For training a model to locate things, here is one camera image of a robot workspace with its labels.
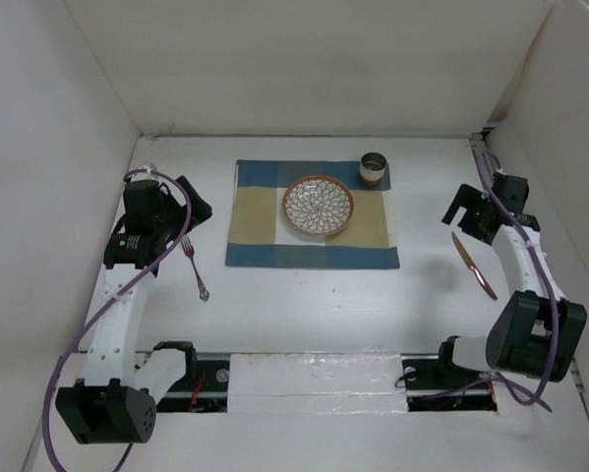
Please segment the metal cup with brown base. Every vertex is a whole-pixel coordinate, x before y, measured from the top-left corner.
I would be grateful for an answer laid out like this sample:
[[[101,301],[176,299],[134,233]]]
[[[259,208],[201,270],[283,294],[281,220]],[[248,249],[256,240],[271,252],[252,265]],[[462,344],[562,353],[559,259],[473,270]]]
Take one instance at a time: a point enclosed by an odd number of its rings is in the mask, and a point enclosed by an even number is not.
[[[377,187],[387,170],[387,160],[379,152],[370,151],[360,159],[359,181],[363,186],[369,188]]]

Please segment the blue beige white cloth napkin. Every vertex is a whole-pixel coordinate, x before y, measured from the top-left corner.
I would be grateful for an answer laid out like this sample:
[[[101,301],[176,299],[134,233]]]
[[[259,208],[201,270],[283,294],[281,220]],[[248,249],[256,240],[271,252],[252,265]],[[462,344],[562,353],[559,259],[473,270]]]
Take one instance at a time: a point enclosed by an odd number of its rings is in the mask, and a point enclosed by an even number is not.
[[[296,181],[328,176],[349,189],[354,213],[336,234],[307,235],[288,221],[283,198]],[[390,174],[368,188],[358,161],[239,160],[228,232],[227,266],[398,269]]]

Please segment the orange floral patterned plate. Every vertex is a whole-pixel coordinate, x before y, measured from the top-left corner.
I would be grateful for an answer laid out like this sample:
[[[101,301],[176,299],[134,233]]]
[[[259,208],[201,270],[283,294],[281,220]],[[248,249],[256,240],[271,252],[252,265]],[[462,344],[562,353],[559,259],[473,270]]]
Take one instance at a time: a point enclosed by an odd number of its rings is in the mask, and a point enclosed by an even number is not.
[[[330,176],[312,175],[287,188],[282,209],[286,219],[298,231],[329,236],[349,224],[354,213],[354,199],[341,181]]]

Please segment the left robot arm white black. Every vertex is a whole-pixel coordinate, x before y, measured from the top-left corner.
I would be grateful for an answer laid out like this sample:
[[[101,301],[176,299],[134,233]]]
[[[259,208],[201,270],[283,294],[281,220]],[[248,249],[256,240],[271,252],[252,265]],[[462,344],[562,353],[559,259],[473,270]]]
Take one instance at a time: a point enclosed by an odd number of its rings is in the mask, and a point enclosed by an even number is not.
[[[188,389],[200,376],[190,341],[161,341],[141,367],[135,361],[160,263],[211,218],[212,208],[186,177],[168,179],[155,171],[130,174],[123,204],[103,254],[104,303],[91,320],[83,369],[55,397],[57,412],[80,444],[146,443],[167,391]]]

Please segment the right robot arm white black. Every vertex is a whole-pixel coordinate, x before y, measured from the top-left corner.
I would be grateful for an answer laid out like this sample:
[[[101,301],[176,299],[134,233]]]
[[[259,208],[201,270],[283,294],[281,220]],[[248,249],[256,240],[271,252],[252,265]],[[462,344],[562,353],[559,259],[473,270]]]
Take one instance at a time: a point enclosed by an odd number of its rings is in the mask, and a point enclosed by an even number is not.
[[[460,208],[461,231],[491,246],[505,275],[510,298],[485,337],[451,336],[434,363],[437,381],[458,386],[470,371],[505,371],[552,383],[567,373],[587,321],[585,308],[567,299],[554,282],[541,248],[540,225],[524,212],[527,180],[493,174],[488,195],[460,186],[442,222]]]

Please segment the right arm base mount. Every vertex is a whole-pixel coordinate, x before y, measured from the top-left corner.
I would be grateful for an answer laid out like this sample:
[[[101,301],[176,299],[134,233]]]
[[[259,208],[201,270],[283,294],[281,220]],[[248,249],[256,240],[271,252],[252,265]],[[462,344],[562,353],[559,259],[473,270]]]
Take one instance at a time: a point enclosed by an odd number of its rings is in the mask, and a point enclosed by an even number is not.
[[[402,369],[395,387],[405,390],[410,413],[498,411],[492,383],[477,371],[444,367],[433,356],[403,358]]]

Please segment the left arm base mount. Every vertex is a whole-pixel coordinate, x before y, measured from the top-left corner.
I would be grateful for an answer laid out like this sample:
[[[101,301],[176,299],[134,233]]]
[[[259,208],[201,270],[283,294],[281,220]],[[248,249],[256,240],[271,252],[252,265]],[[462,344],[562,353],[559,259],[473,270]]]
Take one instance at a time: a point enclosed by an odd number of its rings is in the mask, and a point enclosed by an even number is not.
[[[158,402],[158,413],[226,413],[230,379],[230,356],[198,357],[198,372],[176,382]]]

